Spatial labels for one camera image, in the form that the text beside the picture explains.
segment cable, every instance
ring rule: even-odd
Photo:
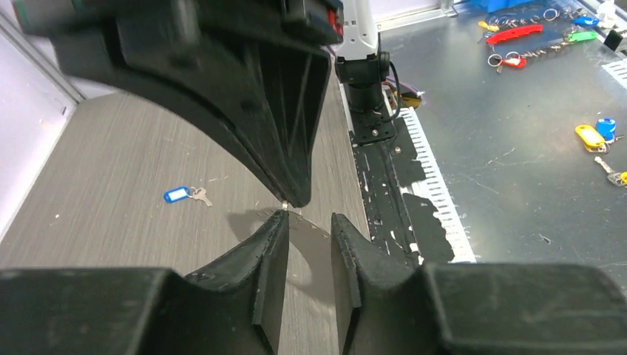
[[[394,81],[396,81],[396,111],[387,120],[380,121],[380,124],[392,122],[401,115],[401,100],[403,99],[401,97],[401,85],[399,84],[401,81],[399,80],[399,74],[396,72],[396,67],[394,67],[394,63],[390,62],[390,68],[392,70],[392,74],[394,75]]]

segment key tag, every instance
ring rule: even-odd
[[[170,191],[167,191],[165,194],[163,194],[163,199],[167,203],[175,203],[175,202],[178,202],[180,200],[185,200],[186,198],[190,197],[191,194],[189,192],[190,192],[189,187],[180,186],[180,187],[177,187],[176,189],[172,189]]]

